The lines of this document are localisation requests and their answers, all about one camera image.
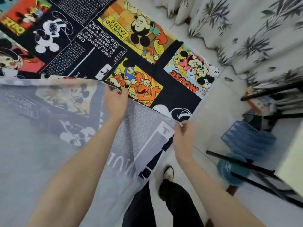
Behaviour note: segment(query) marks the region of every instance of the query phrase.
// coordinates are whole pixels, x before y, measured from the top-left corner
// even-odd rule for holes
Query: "leg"
[[[149,181],[134,195],[124,214],[122,227],[156,227],[156,219],[149,191]]]
[[[167,171],[170,169],[172,167],[165,171],[165,179],[160,185],[159,196],[165,201],[167,208],[174,217],[174,227],[188,225],[204,227],[191,196],[182,186],[170,181],[173,178],[173,173],[172,176],[167,176]]]

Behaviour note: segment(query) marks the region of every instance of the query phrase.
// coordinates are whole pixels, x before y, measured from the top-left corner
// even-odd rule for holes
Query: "person's left hand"
[[[122,88],[122,92],[118,89],[111,90],[108,85],[105,86],[104,104],[108,111],[109,118],[122,120],[127,108],[127,90]]]

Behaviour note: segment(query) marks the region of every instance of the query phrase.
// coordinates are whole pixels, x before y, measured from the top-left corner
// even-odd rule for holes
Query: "person's right hand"
[[[181,165],[193,160],[191,153],[194,149],[194,124],[191,121],[175,123],[175,136],[173,138],[173,147],[178,163]]]

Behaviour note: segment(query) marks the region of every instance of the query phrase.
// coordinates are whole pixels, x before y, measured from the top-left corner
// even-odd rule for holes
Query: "white shoe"
[[[164,171],[164,179],[168,179],[172,182],[174,179],[174,169],[172,166],[167,166]]]

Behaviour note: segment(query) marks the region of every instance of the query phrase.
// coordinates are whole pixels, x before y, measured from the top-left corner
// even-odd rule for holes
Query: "blue bucket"
[[[244,157],[238,154],[230,153],[227,155],[230,158],[241,160],[242,162],[247,162]],[[241,175],[245,178],[247,178],[250,175],[250,171],[247,168],[241,167],[236,164],[232,164],[226,160],[220,159],[217,164],[218,170],[222,178],[232,186],[241,186],[243,184],[243,181],[241,179],[235,178],[230,174],[230,172],[234,172],[238,175]]]

